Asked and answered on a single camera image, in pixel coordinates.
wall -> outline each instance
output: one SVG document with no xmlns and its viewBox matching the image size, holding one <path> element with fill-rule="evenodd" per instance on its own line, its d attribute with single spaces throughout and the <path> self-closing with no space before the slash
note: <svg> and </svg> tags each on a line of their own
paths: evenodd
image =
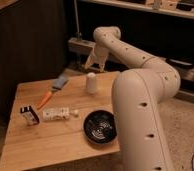
<svg viewBox="0 0 194 171">
<path fill-rule="evenodd" d="M 21 0 L 0 10 L 0 123 L 19 82 L 56 78 L 67 64 L 63 1 Z"/>
</svg>

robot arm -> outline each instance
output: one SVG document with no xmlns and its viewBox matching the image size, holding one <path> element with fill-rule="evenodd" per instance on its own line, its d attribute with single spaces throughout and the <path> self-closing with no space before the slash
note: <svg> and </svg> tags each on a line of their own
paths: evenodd
<svg viewBox="0 0 194 171">
<path fill-rule="evenodd" d="M 85 67 L 98 63 L 103 71 L 109 53 L 130 69 L 112 87 L 112 104 L 126 171 L 173 171 L 157 104 L 173 97 L 180 86 L 178 72 L 159 59 L 121 40 L 117 27 L 98 27 Z"/>
</svg>

floor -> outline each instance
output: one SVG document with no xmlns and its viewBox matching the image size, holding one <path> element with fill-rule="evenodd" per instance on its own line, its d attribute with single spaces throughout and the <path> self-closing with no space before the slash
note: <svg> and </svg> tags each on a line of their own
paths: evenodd
<svg viewBox="0 0 194 171">
<path fill-rule="evenodd" d="M 80 75 L 81 72 L 67 69 L 66 75 Z M 194 103 L 169 99 L 159 104 L 166 138 L 176 171 L 190 171 L 194 154 Z M 0 126 L 0 154 L 6 129 Z M 38 168 L 35 171 L 123 171 L 121 154 L 109 154 L 62 165 Z"/>
</svg>

dark wall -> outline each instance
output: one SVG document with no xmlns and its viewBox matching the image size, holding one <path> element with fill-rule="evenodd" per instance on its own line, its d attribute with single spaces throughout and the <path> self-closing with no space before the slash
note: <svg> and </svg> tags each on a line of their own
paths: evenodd
<svg viewBox="0 0 194 171">
<path fill-rule="evenodd" d="M 56 78 L 67 64 L 62 0 L 21 0 L 0 11 L 0 123 L 19 82 Z"/>
<path fill-rule="evenodd" d="M 118 26 L 122 32 L 121 39 L 138 48 L 158 56 L 194 63 L 192 19 L 82 1 L 78 6 L 84 39 L 93 40 L 93 30 L 98 26 Z M 70 18 L 73 15 L 73 12 L 68 13 Z"/>
</svg>

orange handle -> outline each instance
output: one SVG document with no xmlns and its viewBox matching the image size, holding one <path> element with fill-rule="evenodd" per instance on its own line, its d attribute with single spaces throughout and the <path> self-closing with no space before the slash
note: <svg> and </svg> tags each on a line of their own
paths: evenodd
<svg viewBox="0 0 194 171">
<path fill-rule="evenodd" d="M 40 101 L 39 105 L 37 106 L 37 109 L 39 110 L 41 107 L 43 107 L 47 103 L 47 101 L 49 101 L 52 95 L 53 93 L 51 91 L 48 91 L 43 97 L 43 99 Z"/>
</svg>

